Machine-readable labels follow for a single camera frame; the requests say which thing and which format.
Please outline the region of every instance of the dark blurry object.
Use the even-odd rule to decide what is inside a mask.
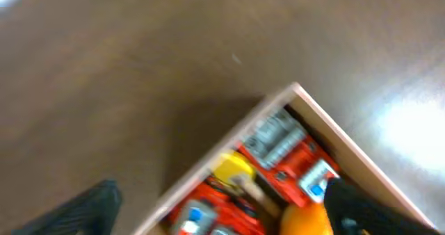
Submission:
[[[106,180],[13,235],[108,235],[121,202],[116,183]]]
[[[329,180],[324,205],[335,235],[439,234],[379,204],[342,179]]]

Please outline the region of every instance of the small white speck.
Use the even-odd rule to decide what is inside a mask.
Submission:
[[[238,58],[235,54],[232,54],[232,59],[233,59],[236,63],[238,63],[239,65],[243,64],[243,63],[241,62],[241,60],[239,60],[239,58]]]

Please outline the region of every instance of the box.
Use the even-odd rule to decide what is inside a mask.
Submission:
[[[307,92],[299,84],[294,83],[283,91],[266,97],[254,108],[157,202],[155,208],[133,234],[165,234],[159,227],[159,221],[209,175],[211,169],[217,165],[220,154],[233,147],[236,141],[254,128],[255,123],[285,105],[289,105],[298,113],[301,120],[311,129],[311,135],[327,146],[334,160],[340,165],[342,173],[346,174],[362,190],[398,212],[432,226],[426,216],[365,155]]]

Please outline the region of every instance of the orange object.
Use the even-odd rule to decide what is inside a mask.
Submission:
[[[310,204],[306,207],[289,206],[284,212],[280,235],[333,235],[325,207]]]
[[[251,162],[284,200],[297,206],[306,206],[313,202],[308,194],[299,187],[298,182],[319,160],[326,161],[335,171],[339,169],[339,166],[310,136],[306,136],[289,154],[269,170],[263,168],[244,145],[240,144],[238,151]]]
[[[216,225],[231,227],[242,235],[264,235],[262,224],[252,205],[241,197],[232,195],[225,186],[213,177],[207,178],[192,193],[180,202],[170,213],[169,220],[175,222],[179,213],[189,200],[198,200],[213,207],[218,214]]]

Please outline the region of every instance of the orange ball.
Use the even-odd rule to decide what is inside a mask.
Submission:
[[[333,235],[329,218],[322,204],[300,208],[289,206],[281,221],[280,235]]]

